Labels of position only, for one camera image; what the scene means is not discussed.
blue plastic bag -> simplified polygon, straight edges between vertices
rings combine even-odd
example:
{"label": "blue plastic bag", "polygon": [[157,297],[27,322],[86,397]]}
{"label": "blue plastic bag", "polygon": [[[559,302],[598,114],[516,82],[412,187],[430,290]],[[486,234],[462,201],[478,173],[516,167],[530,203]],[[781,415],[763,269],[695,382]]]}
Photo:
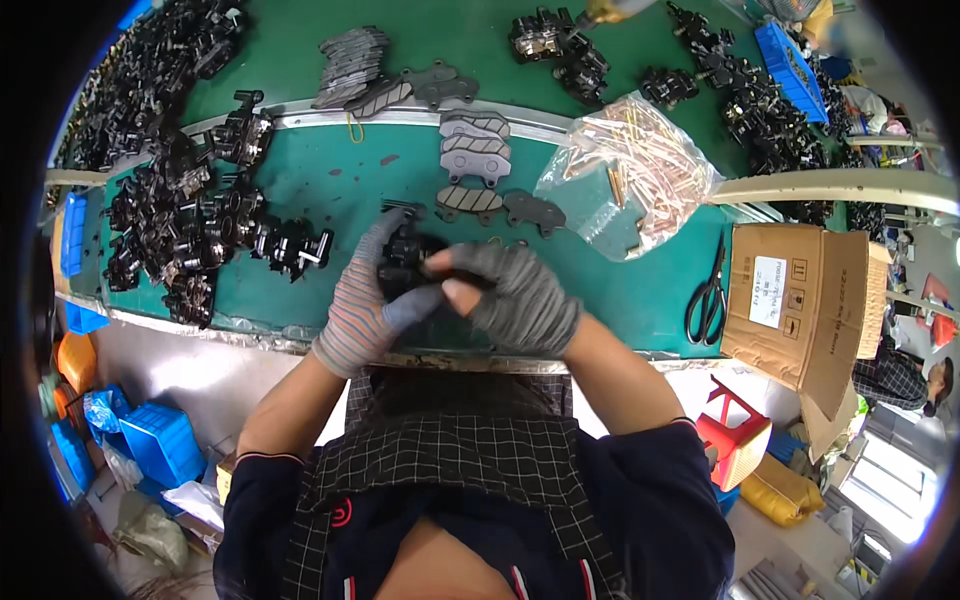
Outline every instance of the blue plastic bag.
{"label": "blue plastic bag", "polygon": [[131,412],[130,404],[114,384],[100,392],[84,394],[84,416],[90,424],[93,440],[103,447],[104,434],[120,433],[120,419]]}

rubber band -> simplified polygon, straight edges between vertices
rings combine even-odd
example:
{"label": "rubber band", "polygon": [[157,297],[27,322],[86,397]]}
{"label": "rubber band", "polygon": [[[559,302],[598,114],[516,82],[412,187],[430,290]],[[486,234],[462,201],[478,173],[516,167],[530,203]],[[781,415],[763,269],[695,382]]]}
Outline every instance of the rubber band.
{"label": "rubber band", "polygon": [[348,112],[347,113],[347,131],[350,132],[350,141],[353,142],[354,144],[359,144],[360,142],[362,142],[363,136],[364,136],[363,123],[360,123],[359,121],[357,121],[357,128],[359,128],[360,130],[360,139],[357,139],[356,137],[353,136],[353,124],[350,123],[350,113]]}

plaid shirt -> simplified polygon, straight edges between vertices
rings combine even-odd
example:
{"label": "plaid shirt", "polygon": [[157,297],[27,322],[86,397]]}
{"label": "plaid shirt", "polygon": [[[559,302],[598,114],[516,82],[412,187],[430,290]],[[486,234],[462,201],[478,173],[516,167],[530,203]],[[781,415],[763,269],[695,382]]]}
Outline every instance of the plaid shirt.
{"label": "plaid shirt", "polygon": [[853,387],[867,404],[890,404],[906,411],[920,410],[926,404],[926,380],[912,358],[897,351],[889,335],[884,335],[873,360],[857,360],[853,365]]}

scissors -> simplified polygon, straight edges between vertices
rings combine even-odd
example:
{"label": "scissors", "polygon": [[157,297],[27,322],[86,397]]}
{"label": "scissors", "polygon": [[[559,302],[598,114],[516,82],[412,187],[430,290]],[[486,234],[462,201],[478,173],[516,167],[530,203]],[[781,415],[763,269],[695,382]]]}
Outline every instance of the scissors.
{"label": "scissors", "polygon": [[[713,346],[720,341],[723,335],[723,326],[727,321],[727,293],[723,290],[723,261],[727,256],[727,249],[724,246],[724,234],[720,233],[720,243],[717,245],[716,258],[713,261],[713,271],[707,281],[701,283],[693,297],[690,298],[690,304],[686,306],[686,317],[684,326],[686,328],[686,339],[690,344],[703,344],[704,346]],[[693,313],[700,304],[700,325],[694,330]],[[720,315],[720,322],[715,326],[713,332],[709,330],[714,326],[714,320]]]}

green workbench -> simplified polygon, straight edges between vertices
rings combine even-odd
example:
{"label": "green workbench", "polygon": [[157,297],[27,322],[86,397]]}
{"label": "green workbench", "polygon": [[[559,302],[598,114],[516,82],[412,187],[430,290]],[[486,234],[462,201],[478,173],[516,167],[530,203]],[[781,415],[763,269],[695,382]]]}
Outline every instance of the green workbench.
{"label": "green workbench", "polygon": [[[734,51],[759,61],[751,30],[718,2],[691,0],[685,8],[704,13],[715,27],[737,36]],[[576,117],[587,111],[568,97],[545,64],[517,65],[506,35],[514,18],[534,13],[536,3],[496,0],[475,3],[425,1],[398,6],[369,2],[367,6],[314,2],[251,0],[254,26],[241,54],[212,82],[200,82],[193,92],[184,124],[224,114],[236,107],[235,89],[262,89],[265,104],[312,97],[325,60],[317,44],[325,37],[361,25],[376,25],[393,45],[386,71],[404,66],[425,68],[443,58],[461,73],[481,83],[480,100],[499,102]],[[570,6],[576,13],[579,6]],[[693,68],[682,44],[671,33],[673,21],[660,3],[635,19],[591,33],[596,47],[612,65],[607,77],[609,100],[636,89],[636,75],[648,64]],[[681,103],[669,117],[683,127],[708,158],[728,177],[746,174],[744,153],[726,134],[719,117],[721,99],[703,87],[694,100]],[[432,206],[437,190],[447,185],[438,163],[436,128],[414,125],[367,125],[365,141],[350,142],[346,126],[277,131],[255,183],[268,199],[268,211],[280,218],[305,217],[314,230],[335,231],[329,265],[310,268],[291,284],[288,276],[268,270],[266,261],[238,252],[220,270],[213,326],[232,331],[271,332],[308,340],[326,321],[333,288],[360,235],[379,213],[382,200],[420,202]],[[512,137],[512,174],[499,192],[533,190],[556,146]],[[384,160],[388,156],[398,158]],[[107,204],[116,194],[115,180],[106,189]],[[102,205],[88,199],[85,241],[93,251],[111,236],[106,222],[93,217]],[[682,358],[714,357],[717,347],[693,346],[685,338],[683,319],[689,296],[706,279],[721,231],[730,244],[736,212],[701,207],[669,242],[638,260],[612,263],[574,232],[558,230],[543,240],[530,224],[510,228],[503,217],[481,227],[462,215],[445,224],[430,215],[423,228],[451,243],[487,241],[496,236],[506,244],[524,240],[553,268],[565,289],[582,298],[588,311],[606,323],[630,347],[668,352]],[[99,233],[98,242],[92,238]],[[160,318],[162,286],[153,288],[141,274],[136,290],[96,294],[99,272],[111,254],[91,252],[71,288],[80,295],[97,295],[106,306]],[[724,284],[728,273],[725,271]],[[483,335],[455,315],[442,313],[430,324],[408,332],[401,350],[409,353],[500,353]]]}

